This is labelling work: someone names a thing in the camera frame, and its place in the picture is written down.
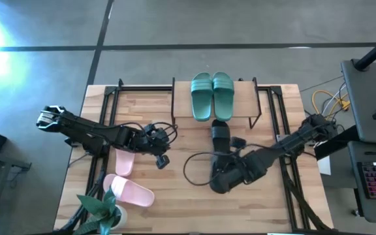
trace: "black metal frame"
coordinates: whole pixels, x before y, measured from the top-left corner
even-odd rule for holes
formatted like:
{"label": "black metal frame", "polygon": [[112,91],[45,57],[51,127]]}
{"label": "black metal frame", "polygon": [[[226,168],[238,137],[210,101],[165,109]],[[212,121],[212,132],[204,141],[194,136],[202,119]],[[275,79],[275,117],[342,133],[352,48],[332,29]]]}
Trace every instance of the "black metal frame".
{"label": "black metal frame", "polygon": [[[113,98],[113,101],[112,101],[112,109],[111,109],[111,114],[110,114],[110,122],[109,122],[110,126],[114,125],[115,116],[117,114],[118,98],[119,98],[119,92],[120,91],[173,91],[173,86],[167,86],[167,85],[163,85],[163,86],[124,86],[123,81],[121,79],[119,79],[117,86],[106,86],[105,87],[99,123],[104,123],[109,98],[112,94],[114,94],[114,98]],[[173,102],[174,102],[173,96],[174,96],[174,94],[172,92],[172,119],[174,119],[174,117],[173,117]],[[109,153],[110,153],[110,148],[107,148],[103,151],[101,156],[94,156],[92,158],[91,166],[89,168],[88,181],[87,181],[87,185],[86,185],[86,195],[88,194],[88,192],[93,187],[93,184],[94,184],[94,181],[95,181],[95,174],[96,174],[98,159],[102,158],[102,165],[104,167],[106,167],[107,164],[108,164]],[[102,190],[103,190],[102,187],[99,187],[97,189],[97,198],[99,200],[102,198],[102,195],[103,195]],[[86,221],[86,219],[87,219],[87,211],[84,210],[84,212],[81,216],[80,223],[81,224],[84,223]]]}
{"label": "black metal frame", "polygon": [[[259,114],[258,114],[258,116],[256,117],[256,119],[254,120],[253,123],[252,123],[251,117],[248,117],[248,119],[249,119],[249,128],[250,129],[253,129],[253,127],[255,126],[256,122],[258,121],[258,119],[262,115],[262,109],[260,107],[260,99],[259,99],[258,82],[257,82],[256,77],[254,77],[252,79],[252,82],[253,82],[253,86],[254,86],[254,89],[255,89],[255,95],[256,95],[256,99],[257,99],[257,103],[258,103]],[[171,89],[172,89],[172,103],[171,103],[171,108],[170,108],[170,117],[172,119],[172,124],[175,125],[176,124],[176,120],[175,120],[175,116],[174,116],[175,78],[172,78],[172,87],[171,87]]]}
{"label": "black metal frame", "polygon": [[[259,111],[261,109],[260,107],[260,100],[259,100],[259,91],[265,91],[268,94],[268,102],[269,102],[269,107],[270,107],[270,112],[271,112],[271,118],[272,118],[272,123],[273,123],[273,128],[274,128],[274,136],[275,140],[277,140],[277,135],[280,135],[281,132],[279,130],[279,125],[278,125],[278,120],[277,120],[277,114],[275,110],[275,103],[274,103],[274,95],[277,95],[278,102],[279,102],[279,107],[280,107],[280,112],[281,112],[281,119],[283,122],[283,127],[284,127],[284,132],[285,134],[290,134],[290,129],[289,129],[289,123],[288,123],[288,118],[287,118],[287,112],[285,110],[285,104],[283,101],[283,96],[282,96],[282,90],[280,86],[257,86],[257,81],[256,78],[253,78],[254,84],[255,84],[255,91],[257,93],[257,100],[258,100],[258,108]],[[114,100],[113,100],[113,106],[112,106],[112,112],[110,116],[110,124],[114,124],[114,117],[116,115],[116,110],[118,107],[118,97],[119,97],[119,92],[120,91],[172,91],[172,107],[171,107],[171,118],[174,123],[174,116],[173,116],[173,103],[174,103],[174,85],[175,85],[175,78],[172,78],[172,85],[171,86],[124,86],[123,81],[119,79],[118,86],[107,86],[105,87],[104,90],[104,99],[102,101],[102,108],[101,108],[101,114],[100,114],[100,123],[103,123],[106,115],[106,109],[107,109],[107,104],[108,104],[108,99],[111,94],[114,94]],[[249,118],[249,127],[253,128],[255,126],[258,118],[254,121],[254,123],[251,123],[251,120]],[[91,162],[91,168],[89,171],[89,177],[88,177],[88,182],[87,182],[87,190],[90,190],[93,186],[93,181],[95,177],[95,169],[97,167],[97,160],[99,157],[93,157],[92,162]],[[296,220],[296,215],[294,212],[294,205],[291,197],[291,191],[289,188],[286,186],[286,179],[289,178],[289,175],[287,173],[287,163],[285,161],[286,157],[280,158],[280,165],[281,165],[281,173],[283,175],[283,184],[285,188],[285,198],[287,201],[287,208],[289,212],[289,219],[290,219],[290,224],[291,224],[291,230],[294,231],[298,228],[297,225],[297,220]],[[108,154],[107,156],[103,157],[103,165],[108,163]],[[295,186],[297,186],[300,194],[303,196],[303,191],[302,191],[302,185],[300,181],[300,175],[298,172],[298,167],[296,165],[296,161],[293,159],[290,159],[290,164],[292,167],[292,173],[293,173],[293,178],[294,178],[294,183]],[[97,197],[101,198],[102,196],[102,187],[98,188],[98,194]],[[310,229],[309,226],[309,221],[306,213],[304,212],[303,208],[301,205],[299,205],[300,211],[301,211],[301,216],[302,216],[302,221],[304,225],[304,229],[308,230]],[[87,213],[83,214],[81,217],[81,223],[83,223],[87,218]]]}

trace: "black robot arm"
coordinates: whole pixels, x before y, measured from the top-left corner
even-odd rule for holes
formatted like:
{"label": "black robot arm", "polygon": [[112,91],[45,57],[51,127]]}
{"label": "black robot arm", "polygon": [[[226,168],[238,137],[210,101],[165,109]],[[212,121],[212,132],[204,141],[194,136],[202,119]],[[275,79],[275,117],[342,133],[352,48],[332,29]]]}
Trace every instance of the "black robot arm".
{"label": "black robot arm", "polygon": [[81,143],[88,153],[95,156],[103,157],[108,154],[108,146],[112,146],[124,151],[152,154],[156,156],[160,169],[169,163],[169,158],[164,155],[170,149],[169,137],[163,128],[156,128],[153,124],[140,126],[140,129],[126,125],[107,127],[75,116],[62,106],[45,106],[37,120],[37,127],[46,132],[62,133],[68,136],[65,140],[67,144]]}
{"label": "black robot arm", "polygon": [[308,141],[327,140],[335,134],[336,130],[332,123],[326,121],[323,116],[309,116],[296,132],[271,147],[250,151],[243,157],[238,156],[240,151],[235,151],[233,163],[216,170],[218,175],[210,182],[212,189],[217,193],[227,193],[241,183],[252,183],[265,176],[267,169],[279,157],[299,156],[304,151],[304,144]]}

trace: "wooden tabletop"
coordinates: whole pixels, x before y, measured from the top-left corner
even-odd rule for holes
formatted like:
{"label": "wooden tabletop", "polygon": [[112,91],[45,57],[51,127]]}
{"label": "wooden tabletop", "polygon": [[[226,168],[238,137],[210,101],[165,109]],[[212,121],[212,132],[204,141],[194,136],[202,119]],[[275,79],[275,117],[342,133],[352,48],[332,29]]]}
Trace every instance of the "wooden tabletop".
{"label": "wooden tabletop", "polygon": [[[305,118],[298,86],[277,86],[282,87],[290,130],[293,132]],[[81,113],[83,118],[99,120],[104,88],[105,86],[88,87]],[[232,136],[244,138],[250,143],[271,146],[275,139],[268,98],[265,92],[259,94],[262,115],[252,130],[244,117],[234,117],[228,124]],[[120,92],[115,122],[119,124],[137,121],[142,125],[156,121],[171,123],[170,105],[170,91]],[[281,117],[279,107],[276,108],[278,117]],[[109,121],[110,111],[111,102],[105,123]],[[280,129],[283,130],[281,118],[278,120]],[[251,185],[239,185],[224,195],[214,193],[208,186],[193,186],[183,177],[182,166],[190,155],[212,150],[210,123],[200,123],[191,117],[177,117],[176,124],[178,138],[166,153],[170,164],[165,169],[158,170],[155,157],[137,154],[133,172],[129,176],[130,180],[151,189],[155,193],[155,202],[149,208],[120,202],[127,209],[129,218],[125,227],[115,232],[290,232],[284,187],[277,161],[263,178]],[[74,149],[70,160],[73,161],[83,154],[82,149]],[[209,160],[210,156],[193,159],[187,165],[188,177],[198,183],[207,181],[210,175]],[[79,207],[76,195],[85,193],[90,162],[91,157],[86,157],[68,169],[54,228],[62,227]],[[112,149],[108,162],[109,174],[114,173],[115,163],[115,151]],[[298,158],[298,167],[305,199],[322,221],[333,227],[316,160],[302,155]],[[295,202],[294,207],[300,224],[298,203]]]}

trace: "desk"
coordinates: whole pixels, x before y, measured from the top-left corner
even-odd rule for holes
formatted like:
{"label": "desk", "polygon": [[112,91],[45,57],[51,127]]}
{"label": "desk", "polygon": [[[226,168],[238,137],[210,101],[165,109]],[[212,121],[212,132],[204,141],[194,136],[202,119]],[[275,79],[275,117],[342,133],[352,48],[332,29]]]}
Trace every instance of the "desk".
{"label": "desk", "polygon": [[376,63],[372,63],[366,71],[358,71],[352,61],[341,63],[355,125],[325,144],[315,148],[318,158],[323,158],[347,146],[349,141],[362,141],[376,144]]}
{"label": "desk", "polygon": [[[352,168],[357,176],[360,174],[360,170],[357,167],[358,163],[376,161],[376,155],[365,154],[367,151],[376,152],[376,144],[350,141],[348,149],[351,156]],[[356,177],[356,184],[358,190],[355,191],[355,196],[357,198],[359,214],[365,217],[367,221],[376,223],[376,200],[366,198],[361,177]]]}
{"label": "desk", "polygon": [[[81,116],[98,121],[106,86],[89,86]],[[281,85],[285,108],[291,131],[295,131],[305,118],[297,85]],[[238,136],[267,146],[275,142],[268,98],[259,94],[262,115],[253,129],[245,118],[232,118],[228,124],[232,136]],[[137,121],[142,125],[156,122],[171,122],[170,91],[120,91],[115,123]],[[108,123],[107,112],[105,123]],[[150,208],[140,208],[122,203],[129,218],[124,228],[116,232],[126,233],[251,233],[290,232],[284,186],[279,163],[263,178],[251,185],[239,185],[231,192],[220,195],[208,186],[195,187],[182,174],[182,166],[188,156],[199,151],[212,150],[210,124],[200,123],[191,117],[179,117],[178,138],[171,144],[170,164],[163,170],[155,166],[155,157],[136,155],[129,179],[151,189],[155,202]],[[84,154],[83,149],[72,151],[70,160]],[[187,167],[188,176],[205,181],[210,175],[210,157],[199,157]],[[79,207],[77,194],[84,194],[91,159],[86,157],[74,163],[67,172],[54,228],[62,227]],[[115,152],[110,152],[108,173],[114,173]],[[333,227],[316,159],[302,155],[298,167],[304,196],[315,213],[329,227]],[[297,220],[300,222],[298,204],[294,203]]]}

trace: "black slide sandal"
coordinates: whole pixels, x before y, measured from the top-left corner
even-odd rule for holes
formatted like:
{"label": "black slide sandal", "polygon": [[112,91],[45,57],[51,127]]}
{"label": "black slide sandal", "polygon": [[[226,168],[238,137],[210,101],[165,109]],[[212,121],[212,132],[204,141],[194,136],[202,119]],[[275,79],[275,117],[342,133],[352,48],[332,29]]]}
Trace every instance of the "black slide sandal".
{"label": "black slide sandal", "polygon": [[[214,152],[230,153],[230,129],[224,121],[214,120],[211,125],[211,138],[213,139]],[[229,162],[230,157],[216,156],[211,157],[211,174],[212,179],[217,174],[217,169],[223,169]],[[216,181],[210,182],[211,189],[216,193],[225,193],[226,189]]]}

